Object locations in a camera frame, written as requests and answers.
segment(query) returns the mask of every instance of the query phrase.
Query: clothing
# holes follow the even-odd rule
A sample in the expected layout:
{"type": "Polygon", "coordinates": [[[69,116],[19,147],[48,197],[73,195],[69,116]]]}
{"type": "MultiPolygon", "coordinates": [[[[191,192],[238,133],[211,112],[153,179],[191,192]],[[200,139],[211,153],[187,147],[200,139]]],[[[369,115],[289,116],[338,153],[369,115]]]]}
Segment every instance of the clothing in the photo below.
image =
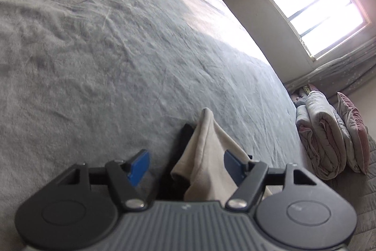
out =
{"type": "Polygon", "coordinates": [[[194,128],[189,124],[185,124],[181,129],[179,142],[175,150],[172,152],[168,165],[166,166],[165,171],[159,180],[159,190],[156,200],[183,200],[184,194],[189,188],[189,180],[178,176],[173,179],[171,177],[171,171],[183,155],[183,152],[187,147],[193,132],[194,128]]]}
{"type": "MultiPolygon", "coordinates": [[[[204,109],[181,159],[173,168],[172,177],[190,181],[185,201],[219,200],[222,205],[237,189],[224,167],[224,153],[230,150],[242,163],[248,155],[214,120],[213,112],[204,109]]],[[[271,195],[266,189],[264,196],[271,195]]]]}

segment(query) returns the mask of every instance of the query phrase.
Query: pillow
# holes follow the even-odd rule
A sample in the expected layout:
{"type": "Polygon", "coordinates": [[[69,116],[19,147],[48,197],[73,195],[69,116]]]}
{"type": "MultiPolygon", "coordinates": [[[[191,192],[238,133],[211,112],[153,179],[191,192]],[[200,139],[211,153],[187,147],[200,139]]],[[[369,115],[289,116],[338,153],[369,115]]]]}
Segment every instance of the pillow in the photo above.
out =
{"type": "Polygon", "coordinates": [[[345,142],[345,148],[346,148],[346,156],[347,156],[347,165],[354,171],[354,172],[360,172],[359,165],[355,159],[355,152],[354,152],[354,145],[352,143],[352,139],[350,136],[350,133],[348,129],[346,128],[345,123],[341,119],[341,117],[338,115],[336,110],[333,108],[335,119],[337,120],[338,126],[340,127],[343,140],[345,142]]]}
{"type": "Polygon", "coordinates": [[[366,127],[358,109],[351,100],[342,93],[337,93],[337,95],[337,113],[342,118],[352,138],[355,159],[360,170],[366,174],[370,162],[370,143],[368,142],[366,127]]]}

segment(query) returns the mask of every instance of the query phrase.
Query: folded blanket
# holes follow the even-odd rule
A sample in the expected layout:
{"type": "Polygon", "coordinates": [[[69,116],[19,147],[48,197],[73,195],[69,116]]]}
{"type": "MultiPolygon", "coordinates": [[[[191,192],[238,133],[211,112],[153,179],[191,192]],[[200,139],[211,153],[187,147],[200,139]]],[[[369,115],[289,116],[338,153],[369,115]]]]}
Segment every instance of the folded blanket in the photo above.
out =
{"type": "Polygon", "coordinates": [[[329,180],[346,166],[346,149],[333,107],[318,91],[312,91],[305,106],[297,108],[296,127],[316,175],[329,180]]]}
{"type": "MultiPolygon", "coordinates": [[[[213,112],[204,109],[200,121],[181,159],[171,174],[190,181],[185,201],[219,200],[222,205],[235,192],[237,186],[224,167],[224,153],[230,150],[243,163],[248,155],[214,120],[213,112]]],[[[269,196],[269,189],[264,196],[269,196]]]]}
{"type": "Polygon", "coordinates": [[[358,164],[358,162],[356,161],[356,158],[355,158],[354,145],[353,145],[350,133],[349,133],[348,129],[346,128],[346,125],[343,122],[342,118],[337,113],[337,110],[333,108],[333,112],[334,112],[335,118],[337,120],[338,126],[341,129],[343,141],[345,142],[347,165],[349,165],[349,167],[354,172],[360,172],[359,164],[358,164]]]}

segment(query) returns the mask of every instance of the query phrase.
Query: wrinkled fabric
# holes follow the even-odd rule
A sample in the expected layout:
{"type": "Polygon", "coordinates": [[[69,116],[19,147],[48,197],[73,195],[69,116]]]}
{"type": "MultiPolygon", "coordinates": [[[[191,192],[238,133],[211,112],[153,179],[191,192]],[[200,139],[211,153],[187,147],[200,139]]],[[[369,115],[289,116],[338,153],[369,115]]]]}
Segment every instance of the wrinkled fabric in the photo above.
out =
{"type": "Polygon", "coordinates": [[[376,142],[370,142],[370,165],[367,175],[355,173],[347,167],[327,184],[350,202],[358,215],[358,223],[348,249],[369,251],[376,249],[376,142]]]}
{"type": "MultiPolygon", "coordinates": [[[[197,127],[185,151],[171,171],[190,182],[185,201],[218,200],[225,206],[237,186],[224,166],[224,153],[229,150],[239,161],[250,159],[245,151],[218,125],[210,109],[201,112],[197,127]]],[[[271,192],[266,188],[264,197],[271,192]]]]}
{"type": "Polygon", "coordinates": [[[315,174],[335,178],[346,166],[347,155],[335,110],[321,92],[309,93],[306,105],[297,108],[296,127],[315,174]]]}
{"type": "Polygon", "coordinates": [[[362,116],[351,100],[342,93],[338,93],[337,112],[353,141],[354,154],[360,170],[366,174],[370,162],[370,144],[362,116]]]}
{"type": "Polygon", "coordinates": [[[222,0],[0,0],[0,12],[1,251],[23,246],[16,208],[74,163],[148,149],[148,194],[204,107],[255,159],[305,164],[294,104],[222,0]]]}
{"type": "Polygon", "coordinates": [[[289,93],[307,83],[314,84],[329,102],[337,103],[337,92],[349,95],[376,76],[376,37],[341,58],[323,64],[296,80],[285,83],[289,93]]]}
{"type": "Polygon", "coordinates": [[[337,120],[338,126],[341,129],[343,141],[345,143],[346,157],[347,157],[346,163],[347,163],[347,165],[350,166],[350,168],[354,172],[360,172],[359,164],[358,164],[358,162],[356,161],[356,158],[355,158],[354,144],[353,144],[351,135],[350,135],[348,129],[346,128],[346,125],[343,122],[342,118],[337,113],[337,110],[334,109],[334,108],[333,108],[333,113],[334,113],[335,119],[337,120]]]}

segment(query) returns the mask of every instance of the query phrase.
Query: folded comforter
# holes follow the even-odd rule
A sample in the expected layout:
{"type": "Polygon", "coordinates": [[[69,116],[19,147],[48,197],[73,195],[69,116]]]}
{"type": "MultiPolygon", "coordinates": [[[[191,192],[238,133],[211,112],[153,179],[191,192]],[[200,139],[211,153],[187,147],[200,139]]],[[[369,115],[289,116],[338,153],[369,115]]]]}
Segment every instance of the folded comforter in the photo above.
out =
{"type": "Polygon", "coordinates": [[[329,180],[346,166],[346,149],[333,107],[318,91],[297,108],[296,127],[316,175],[329,180]]]}

